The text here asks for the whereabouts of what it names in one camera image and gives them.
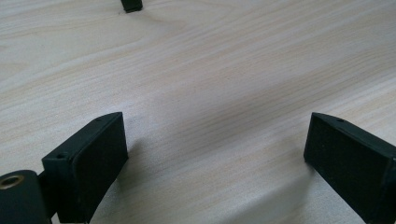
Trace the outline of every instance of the black clamp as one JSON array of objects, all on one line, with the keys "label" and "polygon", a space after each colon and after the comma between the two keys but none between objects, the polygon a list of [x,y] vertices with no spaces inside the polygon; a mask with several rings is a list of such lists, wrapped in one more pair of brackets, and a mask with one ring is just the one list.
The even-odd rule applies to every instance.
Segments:
[{"label": "black clamp", "polygon": [[0,223],[87,223],[128,160],[122,113],[94,119],[42,159],[0,176]]},{"label": "black clamp", "polygon": [[126,13],[140,11],[143,8],[142,0],[121,0]]},{"label": "black clamp", "polygon": [[304,158],[366,223],[395,223],[395,146],[344,119],[313,113]]}]

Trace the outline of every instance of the wooden table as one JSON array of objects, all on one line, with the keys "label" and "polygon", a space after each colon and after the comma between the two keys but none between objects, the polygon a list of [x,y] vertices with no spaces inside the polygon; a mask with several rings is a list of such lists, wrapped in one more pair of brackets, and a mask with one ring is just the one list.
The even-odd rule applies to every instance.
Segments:
[{"label": "wooden table", "polygon": [[396,2],[0,2],[0,170],[122,111],[98,223],[363,223],[303,159],[311,112],[396,145]]}]

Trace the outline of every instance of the black plastic block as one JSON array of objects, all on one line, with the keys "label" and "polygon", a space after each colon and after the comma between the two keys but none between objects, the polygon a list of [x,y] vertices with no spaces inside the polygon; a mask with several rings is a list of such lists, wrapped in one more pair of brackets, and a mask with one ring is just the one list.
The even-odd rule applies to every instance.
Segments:
[{"label": "black plastic block", "polygon": [[140,11],[143,8],[142,0],[121,0],[126,13]]},{"label": "black plastic block", "polygon": [[346,120],[313,113],[304,158],[365,222],[395,222],[395,146]]},{"label": "black plastic block", "polygon": [[122,113],[91,121],[43,158],[61,222],[90,222],[128,160]]}]

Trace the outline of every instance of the light wood surface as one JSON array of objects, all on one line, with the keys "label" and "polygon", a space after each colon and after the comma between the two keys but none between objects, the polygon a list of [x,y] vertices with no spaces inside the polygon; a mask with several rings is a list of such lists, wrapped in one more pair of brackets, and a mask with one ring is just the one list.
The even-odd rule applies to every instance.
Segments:
[{"label": "light wood surface", "polygon": [[0,2],[1,174],[122,111],[93,224],[363,223],[304,143],[317,111],[396,145],[396,2],[143,3]]}]

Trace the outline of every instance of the black plastic part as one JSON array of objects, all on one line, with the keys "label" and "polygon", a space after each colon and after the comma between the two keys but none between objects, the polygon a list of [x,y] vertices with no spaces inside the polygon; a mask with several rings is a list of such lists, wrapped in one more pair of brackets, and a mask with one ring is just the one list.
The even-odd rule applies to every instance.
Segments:
[{"label": "black plastic part", "polygon": [[140,11],[143,8],[142,0],[121,0],[126,13]]},{"label": "black plastic part", "polygon": [[48,181],[46,173],[43,172],[38,176],[41,192],[46,205],[47,217],[53,217],[58,209],[58,195],[56,188]]},{"label": "black plastic part", "polygon": [[90,222],[128,160],[122,113],[91,121],[42,159],[61,222]]},{"label": "black plastic part", "polygon": [[0,177],[0,223],[51,223],[35,172],[21,170]]},{"label": "black plastic part", "polygon": [[395,223],[395,146],[346,120],[313,113],[304,158],[366,223]]}]

